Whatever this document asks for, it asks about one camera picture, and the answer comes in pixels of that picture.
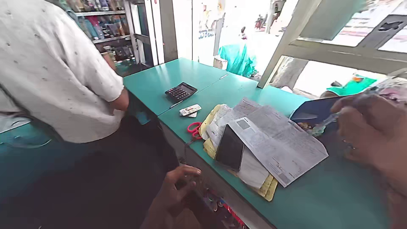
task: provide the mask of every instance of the scissors handle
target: scissors handle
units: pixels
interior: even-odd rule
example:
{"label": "scissors handle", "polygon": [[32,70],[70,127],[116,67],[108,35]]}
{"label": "scissors handle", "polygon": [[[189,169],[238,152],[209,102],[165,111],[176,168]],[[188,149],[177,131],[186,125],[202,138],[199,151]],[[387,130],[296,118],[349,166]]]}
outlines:
{"label": "scissors handle", "polygon": [[[194,126],[194,125],[198,125],[197,127],[195,127],[195,128],[193,128],[192,130],[190,130],[189,128],[191,127],[191,126]],[[196,123],[191,123],[189,126],[188,126],[188,128],[186,129],[189,133],[194,133],[194,132],[196,132],[200,127],[201,127],[201,125],[202,125],[202,123],[200,123],[200,122],[196,122]]]}
{"label": "scissors handle", "polygon": [[198,130],[192,133],[192,139],[194,139],[194,140],[202,139],[202,137],[201,137],[201,135],[199,134],[199,131],[198,131]]}

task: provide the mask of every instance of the teal cloth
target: teal cloth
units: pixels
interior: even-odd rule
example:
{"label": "teal cloth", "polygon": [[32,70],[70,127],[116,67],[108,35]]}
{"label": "teal cloth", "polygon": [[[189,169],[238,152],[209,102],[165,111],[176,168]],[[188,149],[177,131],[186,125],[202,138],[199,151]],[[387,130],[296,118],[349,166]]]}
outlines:
{"label": "teal cloth", "polygon": [[247,46],[239,44],[225,45],[219,48],[218,54],[222,59],[228,61],[228,72],[250,77],[256,66],[256,57],[249,56]]}
{"label": "teal cloth", "polygon": [[356,82],[355,80],[350,80],[345,86],[341,87],[331,87],[327,88],[327,91],[331,91],[338,96],[346,96],[346,95],[354,95],[369,87],[372,83],[376,82],[376,79],[371,79],[368,77],[363,77],[360,75],[356,75],[359,78],[363,78],[362,81]]}

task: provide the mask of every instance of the document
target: document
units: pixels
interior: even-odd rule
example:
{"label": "document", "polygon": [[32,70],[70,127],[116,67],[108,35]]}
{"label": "document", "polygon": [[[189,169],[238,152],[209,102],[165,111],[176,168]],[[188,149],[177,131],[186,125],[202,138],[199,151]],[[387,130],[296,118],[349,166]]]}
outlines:
{"label": "document", "polygon": [[229,125],[283,187],[328,157],[322,143],[271,106]]}
{"label": "document", "polygon": [[244,97],[233,109],[226,104],[222,104],[218,112],[215,114],[213,121],[206,128],[206,139],[208,139],[207,136],[210,137],[215,150],[217,150],[226,124],[233,120],[246,117],[260,107],[261,106],[258,103],[251,101],[246,97]]}
{"label": "document", "polygon": [[249,148],[244,147],[242,164],[237,176],[246,184],[260,189],[269,171],[257,160]]}

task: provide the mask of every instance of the white shirt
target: white shirt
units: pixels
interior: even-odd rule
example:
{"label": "white shirt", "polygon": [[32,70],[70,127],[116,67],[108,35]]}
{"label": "white shirt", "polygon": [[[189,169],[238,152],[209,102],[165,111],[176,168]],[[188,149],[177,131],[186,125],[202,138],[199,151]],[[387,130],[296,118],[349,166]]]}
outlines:
{"label": "white shirt", "polygon": [[[114,133],[124,86],[84,32],[44,0],[0,0],[0,82],[70,142]],[[16,110],[0,91],[0,110]]]}

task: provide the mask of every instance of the mobile phone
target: mobile phone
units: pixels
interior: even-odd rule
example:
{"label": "mobile phone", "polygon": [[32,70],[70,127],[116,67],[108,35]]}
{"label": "mobile phone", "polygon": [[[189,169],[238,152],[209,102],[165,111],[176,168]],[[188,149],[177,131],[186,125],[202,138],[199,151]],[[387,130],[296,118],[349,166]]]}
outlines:
{"label": "mobile phone", "polygon": [[215,160],[222,164],[239,171],[242,164],[243,149],[245,144],[226,124],[218,150],[215,154]]}

